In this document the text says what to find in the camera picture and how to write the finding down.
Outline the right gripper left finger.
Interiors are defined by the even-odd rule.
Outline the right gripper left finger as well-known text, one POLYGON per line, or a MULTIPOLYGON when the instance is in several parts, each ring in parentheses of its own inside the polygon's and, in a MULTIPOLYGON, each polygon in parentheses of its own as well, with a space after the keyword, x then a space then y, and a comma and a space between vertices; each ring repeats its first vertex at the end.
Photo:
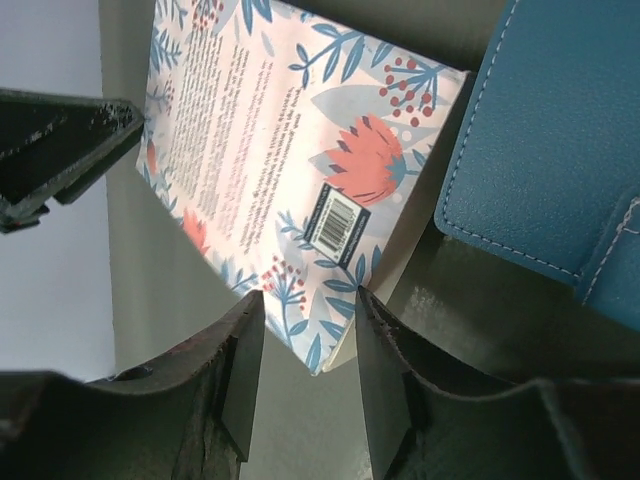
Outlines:
POLYGON ((236 479, 264 343, 253 291, 210 326, 114 377, 1 376, 5 479, 236 479))

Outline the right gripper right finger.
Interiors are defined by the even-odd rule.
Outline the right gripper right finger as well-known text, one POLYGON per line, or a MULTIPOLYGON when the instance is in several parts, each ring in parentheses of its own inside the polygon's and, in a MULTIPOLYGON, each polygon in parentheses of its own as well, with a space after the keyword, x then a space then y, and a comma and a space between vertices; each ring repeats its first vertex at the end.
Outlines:
POLYGON ((502 380, 420 336, 366 288, 354 324, 374 478, 638 477, 637 380, 502 380))

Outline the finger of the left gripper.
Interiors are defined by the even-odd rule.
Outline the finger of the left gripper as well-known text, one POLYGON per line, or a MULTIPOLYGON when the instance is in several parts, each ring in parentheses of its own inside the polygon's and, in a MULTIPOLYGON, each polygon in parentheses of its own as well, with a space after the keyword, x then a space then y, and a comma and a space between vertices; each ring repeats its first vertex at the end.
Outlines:
POLYGON ((144 116, 120 99, 1 90, 1 232, 35 227, 46 202, 69 205, 141 139, 144 116))

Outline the floral cover book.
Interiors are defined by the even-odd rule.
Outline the floral cover book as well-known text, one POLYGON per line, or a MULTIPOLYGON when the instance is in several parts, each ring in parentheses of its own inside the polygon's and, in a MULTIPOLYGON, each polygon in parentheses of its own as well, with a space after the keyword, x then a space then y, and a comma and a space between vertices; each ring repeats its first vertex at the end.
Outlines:
POLYGON ((318 375, 433 213, 471 75, 281 1, 159 1, 137 167, 318 375))

